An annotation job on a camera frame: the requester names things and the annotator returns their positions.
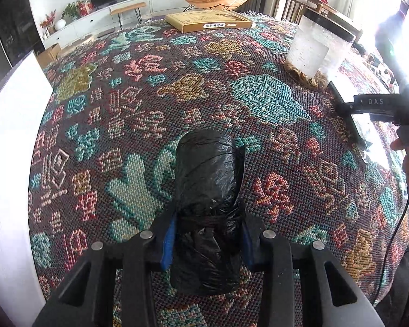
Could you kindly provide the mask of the small wooden bench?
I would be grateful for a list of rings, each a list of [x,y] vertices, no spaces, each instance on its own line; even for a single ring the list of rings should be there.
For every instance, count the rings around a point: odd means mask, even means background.
[[[110,14],[111,16],[116,16],[119,22],[119,29],[122,30],[123,29],[123,16],[124,13],[127,13],[129,11],[134,11],[135,12],[135,16],[137,18],[137,22],[139,25],[142,24],[142,13],[141,13],[141,9],[147,7],[147,4],[145,2],[139,2],[139,3],[135,3],[135,4],[129,4],[127,6],[121,7],[121,8],[116,8],[111,10]]]

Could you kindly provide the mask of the yellow flat cardboard box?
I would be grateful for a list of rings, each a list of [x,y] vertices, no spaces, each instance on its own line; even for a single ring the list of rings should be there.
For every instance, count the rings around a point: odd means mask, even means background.
[[[165,21],[181,33],[227,28],[249,29],[252,27],[252,21],[245,16],[226,10],[194,10],[172,13],[165,16]]]

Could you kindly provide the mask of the colourful woven table cloth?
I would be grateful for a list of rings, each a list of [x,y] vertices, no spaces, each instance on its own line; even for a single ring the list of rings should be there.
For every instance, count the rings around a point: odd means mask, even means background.
[[[42,67],[35,326],[409,326],[409,84],[166,19]]]

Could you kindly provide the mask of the wooden dining chair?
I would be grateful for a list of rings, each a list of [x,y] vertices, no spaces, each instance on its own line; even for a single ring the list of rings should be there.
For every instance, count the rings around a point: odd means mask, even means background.
[[[321,0],[276,0],[272,17],[298,25],[306,8],[319,11],[322,3]]]

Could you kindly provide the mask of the clear plastic sleeve with tablet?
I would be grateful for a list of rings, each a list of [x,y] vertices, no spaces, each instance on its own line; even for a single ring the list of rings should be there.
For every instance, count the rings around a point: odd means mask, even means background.
[[[343,118],[350,131],[350,138],[357,146],[369,153],[374,153],[381,148],[386,150],[388,141],[380,122],[373,122],[368,114],[349,114],[344,110],[344,103],[353,102],[354,97],[361,95],[363,91],[346,78],[335,78],[329,82],[329,88],[336,100],[336,112]]]

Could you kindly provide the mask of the clear jar with black lid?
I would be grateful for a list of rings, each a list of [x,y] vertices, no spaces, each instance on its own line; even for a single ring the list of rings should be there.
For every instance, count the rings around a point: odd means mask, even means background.
[[[313,90],[324,90],[337,72],[355,36],[333,20],[305,8],[284,62],[295,81]]]

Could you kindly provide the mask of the black plastic bag roll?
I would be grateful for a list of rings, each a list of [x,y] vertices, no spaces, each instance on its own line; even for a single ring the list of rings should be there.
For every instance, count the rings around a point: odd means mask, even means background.
[[[170,282],[187,295],[224,295],[239,285],[245,150],[211,128],[187,133],[176,149],[176,231]]]

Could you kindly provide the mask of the white tv cabinet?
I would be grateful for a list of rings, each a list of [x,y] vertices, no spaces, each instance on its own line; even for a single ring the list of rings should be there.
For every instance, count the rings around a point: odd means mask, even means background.
[[[116,16],[111,16],[111,10],[139,2],[145,2],[147,4],[147,7],[141,9],[143,21],[157,16],[182,12],[189,5],[185,0],[126,0],[100,8],[87,16],[70,22],[61,30],[43,40],[43,46],[48,49],[54,44],[59,44],[61,48],[64,48],[86,35],[98,35],[111,28],[119,30],[118,19]],[[124,13],[123,24],[123,27],[138,24],[134,11]]]

